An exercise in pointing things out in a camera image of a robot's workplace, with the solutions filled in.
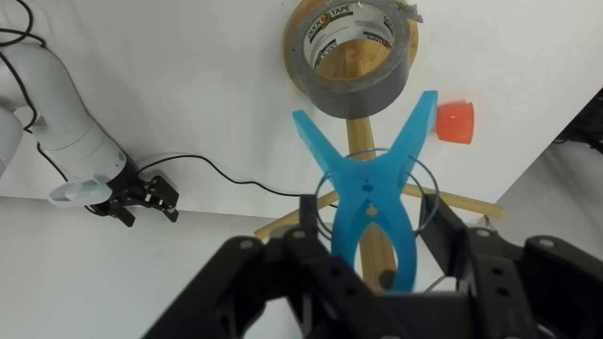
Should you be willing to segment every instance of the blue plastic clip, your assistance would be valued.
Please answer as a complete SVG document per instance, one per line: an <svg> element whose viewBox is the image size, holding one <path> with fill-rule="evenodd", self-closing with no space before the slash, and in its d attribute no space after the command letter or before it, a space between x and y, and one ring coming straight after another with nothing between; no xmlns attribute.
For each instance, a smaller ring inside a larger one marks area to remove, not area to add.
<svg viewBox="0 0 603 339"><path fill-rule="evenodd" d="M416 276L414 234L399 195L433 129L435 112L437 93L426 91L392 149L371 163L341 157L303 112L294 112L301 140L339 195L332 238L333 255L343 257L354 268L362 234L367 227L377 225L396 249L398 274L392 291L399 293L413 291Z"/></svg>

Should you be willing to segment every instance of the roll of tape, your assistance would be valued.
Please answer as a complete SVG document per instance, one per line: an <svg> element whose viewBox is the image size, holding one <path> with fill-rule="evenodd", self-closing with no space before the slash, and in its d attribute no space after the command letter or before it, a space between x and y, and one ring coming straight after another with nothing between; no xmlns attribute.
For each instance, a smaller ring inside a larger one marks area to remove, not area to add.
<svg viewBox="0 0 603 339"><path fill-rule="evenodd" d="M341 119L375 116L407 83L411 38L416 40L413 21L420 21L414 8L394 0L303 3L284 35L286 70L324 114Z"/></svg>

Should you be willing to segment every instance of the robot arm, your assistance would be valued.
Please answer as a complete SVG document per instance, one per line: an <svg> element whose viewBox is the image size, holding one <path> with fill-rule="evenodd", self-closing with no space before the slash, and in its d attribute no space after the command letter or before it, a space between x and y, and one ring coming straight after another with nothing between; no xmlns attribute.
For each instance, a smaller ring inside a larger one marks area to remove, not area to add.
<svg viewBox="0 0 603 339"><path fill-rule="evenodd" d="M151 183L137 178L126 153L88 116L60 59L30 44L4 50L0 61L0 176L23 136L13 112L28 104L38 112L32 136L68 178L49 196L55 206L90 206L96 215L113 215L128 227L134 217L124 206L154 208L177 219L177 193L162 178Z"/></svg>

